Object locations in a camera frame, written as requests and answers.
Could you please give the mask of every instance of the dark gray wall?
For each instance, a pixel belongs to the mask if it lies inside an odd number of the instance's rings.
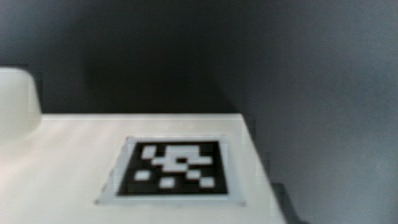
[[[0,0],[44,112],[241,112],[310,224],[398,222],[396,40],[392,0]]]

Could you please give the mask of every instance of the white square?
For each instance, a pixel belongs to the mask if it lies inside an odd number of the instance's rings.
[[[200,178],[200,187],[202,188],[211,188],[214,187],[214,178],[213,177],[202,177]]]
[[[138,170],[136,173],[134,173],[133,179],[136,181],[143,181],[143,180],[149,180],[149,176],[150,176],[150,171],[149,170]]]
[[[149,145],[143,147],[142,150],[142,159],[152,159],[154,158],[154,154],[156,154],[156,146]]]
[[[189,165],[211,165],[213,164],[213,159],[211,157],[197,157],[188,160]]]
[[[198,180],[200,179],[200,170],[189,170],[186,172],[186,179],[188,180]]]
[[[173,185],[175,185],[173,177],[161,177],[157,184],[159,188],[173,188]]]

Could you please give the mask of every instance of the black square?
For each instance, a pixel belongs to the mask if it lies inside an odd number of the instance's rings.
[[[225,195],[218,141],[138,142],[117,196]]]

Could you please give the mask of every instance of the white cylinder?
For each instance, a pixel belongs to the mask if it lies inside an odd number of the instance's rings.
[[[21,138],[40,122],[33,79],[26,71],[0,68],[0,144]]]

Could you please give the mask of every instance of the white object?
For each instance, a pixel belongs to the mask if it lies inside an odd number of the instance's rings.
[[[24,136],[40,121],[35,85],[30,74],[0,68],[0,144]]]
[[[126,136],[165,135],[225,137],[245,205],[95,203]],[[239,115],[44,115],[0,150],[0,170],[6,224],[285,224]]]

